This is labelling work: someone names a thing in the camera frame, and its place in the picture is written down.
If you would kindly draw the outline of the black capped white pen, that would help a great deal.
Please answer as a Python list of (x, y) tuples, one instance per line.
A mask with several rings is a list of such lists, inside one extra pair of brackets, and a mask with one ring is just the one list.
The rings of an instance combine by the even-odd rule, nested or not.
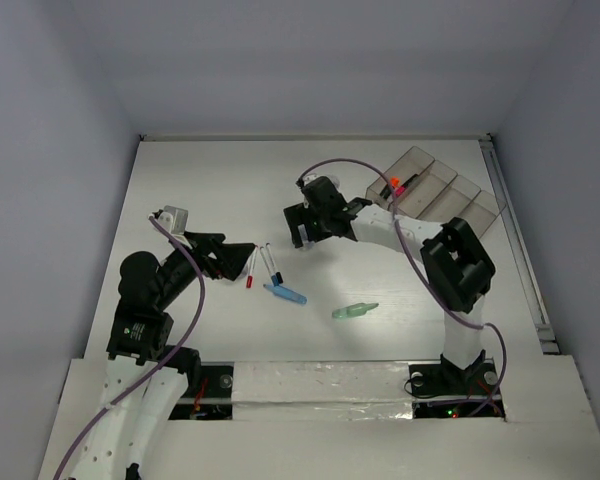
[(271, 244), (269, 242), (267, 242), (265, 244), (265, 250), (266, 250), (266, 253), (268, 255), (271, 267), (272, 267), (272, 269), (274, 271), (274, 274), (275, 274), (275, 277), (276, 277), (276, 281), (277, 281), (278, 284), (282, 285), (284, 283), (284, 279), (283, 279), (281, 271), (280, 271), (280, 269), (278, 267), (277, 261), (276, 261), (274, 255), (273, 255), (272, 247), (271, 247)]

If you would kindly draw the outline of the orange highlighter marker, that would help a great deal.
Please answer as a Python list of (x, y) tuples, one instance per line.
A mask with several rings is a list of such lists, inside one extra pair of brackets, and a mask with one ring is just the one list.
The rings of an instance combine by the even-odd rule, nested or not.
[(380, 192), (380, 196), (383, 199), (388, 199), (394, 190), (396, 190), (400, 186), (400, 178), (399, 177), (391, 177), (389, 182), (382, 188)]

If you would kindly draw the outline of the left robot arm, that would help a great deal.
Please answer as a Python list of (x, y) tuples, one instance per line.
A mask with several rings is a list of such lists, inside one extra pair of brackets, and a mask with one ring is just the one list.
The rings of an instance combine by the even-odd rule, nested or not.
[(228, 243), (220, 233), (165, 237), (165, 260), (138, 251), (120, 266), (98, 409), (68, 447), (57, 479), (142, 479), (177, 402), (203, 388), (200, 354), (168, 342), (168, 307), (192, 283), (234, 281), (256, 246)]

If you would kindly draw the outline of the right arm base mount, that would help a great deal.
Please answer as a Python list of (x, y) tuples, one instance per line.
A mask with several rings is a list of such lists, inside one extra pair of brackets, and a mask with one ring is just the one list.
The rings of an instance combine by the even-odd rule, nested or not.
[(494, 362), (482, 350), (462, 370), (443, 356), (411, 364), (403, 384), (415, 419), (500, 418), (505, 408)]

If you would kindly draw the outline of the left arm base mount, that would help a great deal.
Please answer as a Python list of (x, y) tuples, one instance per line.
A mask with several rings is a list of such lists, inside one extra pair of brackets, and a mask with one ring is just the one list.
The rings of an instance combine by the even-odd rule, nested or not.
[(233, 418), (232, 363), (202, 364), (200, 378), (177, 401), (169, 419), (191, 421), (222, 421)]

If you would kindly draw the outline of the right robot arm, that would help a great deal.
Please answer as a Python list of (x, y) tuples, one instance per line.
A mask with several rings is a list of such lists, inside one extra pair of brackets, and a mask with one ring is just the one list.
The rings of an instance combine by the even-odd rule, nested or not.
[(347, 201), (327, 176), (305, 184), (301, 193), (302, 202), (283, 210), (294, 247), (338, 237), (404, 253), (444, 311), (442, 384), (453, 392), (471, 386), (485, 359), (482, 310), (496, 269), (469, 223), (458, 217), (417, 220), (368, 199)]

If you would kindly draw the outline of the red capped white pen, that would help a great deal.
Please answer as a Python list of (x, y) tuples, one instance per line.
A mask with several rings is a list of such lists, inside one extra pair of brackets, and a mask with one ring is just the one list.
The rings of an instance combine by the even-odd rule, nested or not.
[(254, 270), (255, 270), (255, 265), (257, 262), (258, 255), (259, 255), (259, 246), (255, 245), (254, 250), (249, 257), (249, 261), (248, 261), (248, 265), (247, 265), (247, 275), (246, 275), (246, 283), (245, 283), (245, 287), (247, 289), (251, 289), (252, 285), (253, 285)]

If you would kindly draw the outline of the clear jar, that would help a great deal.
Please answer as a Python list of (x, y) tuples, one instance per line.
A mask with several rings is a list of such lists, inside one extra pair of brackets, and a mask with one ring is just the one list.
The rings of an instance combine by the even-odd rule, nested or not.
[(301, 243), (302, 243), (302, 246), (300, 247), (300, 249), (302, 251), (308, 251), (308, 250), (312, 249), (315, 245), (315, 242), (310, 239), (309, 233), (306, 229), (306, 226), (299, 225), (298, 231), (299, 231), (300, 239), (301, 239)]

